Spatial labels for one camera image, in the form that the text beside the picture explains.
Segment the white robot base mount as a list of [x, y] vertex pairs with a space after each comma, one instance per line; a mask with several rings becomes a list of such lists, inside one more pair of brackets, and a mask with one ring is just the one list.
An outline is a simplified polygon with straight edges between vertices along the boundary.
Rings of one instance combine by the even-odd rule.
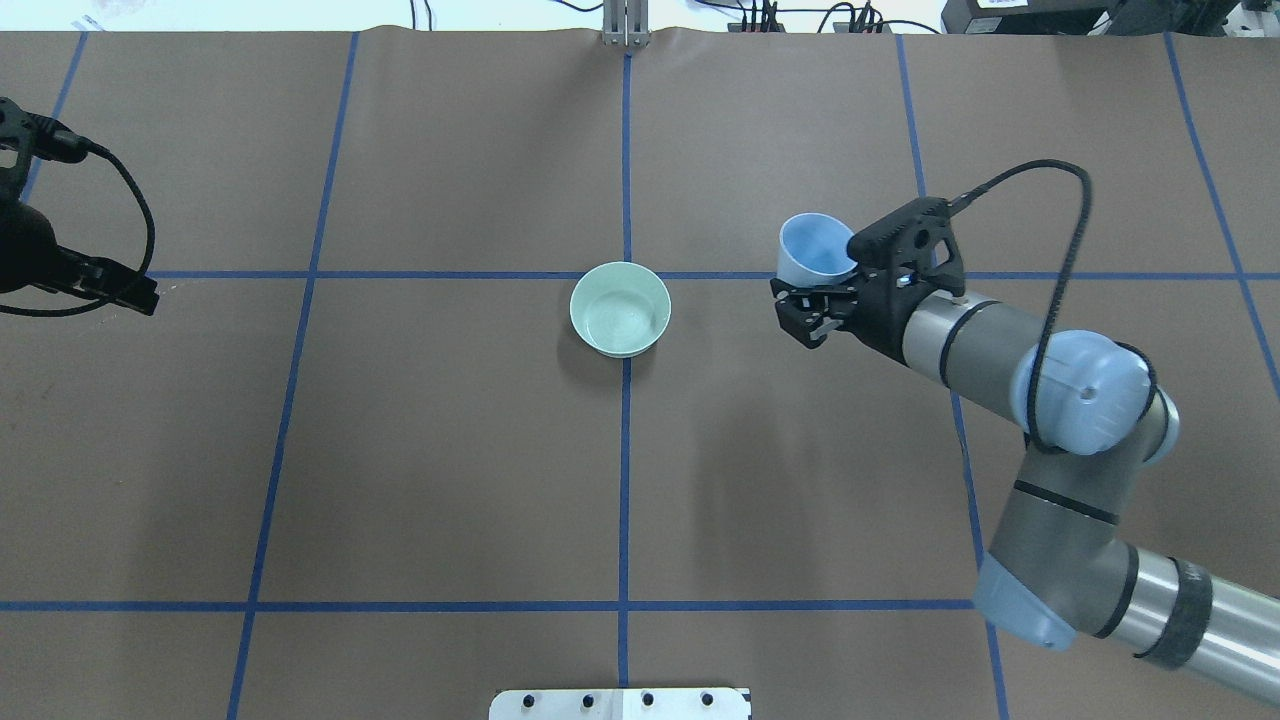
[[489, 719], [753, 719], [750, 691], [728, 687], [502, 691]]

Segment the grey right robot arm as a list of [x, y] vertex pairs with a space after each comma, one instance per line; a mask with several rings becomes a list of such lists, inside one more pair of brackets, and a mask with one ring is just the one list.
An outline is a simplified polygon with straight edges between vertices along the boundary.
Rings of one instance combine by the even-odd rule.
[[991, 625], [1064, 652], [1080, 635], [1277, 705], [1277, 601], [1117, 528], [1180, 418], [1134, 348], [996, 299], [883, 272], [771, 281], [780, 327], [808, 348], [837, 332], [1011, 421], [1025, 455], [973, 594]]

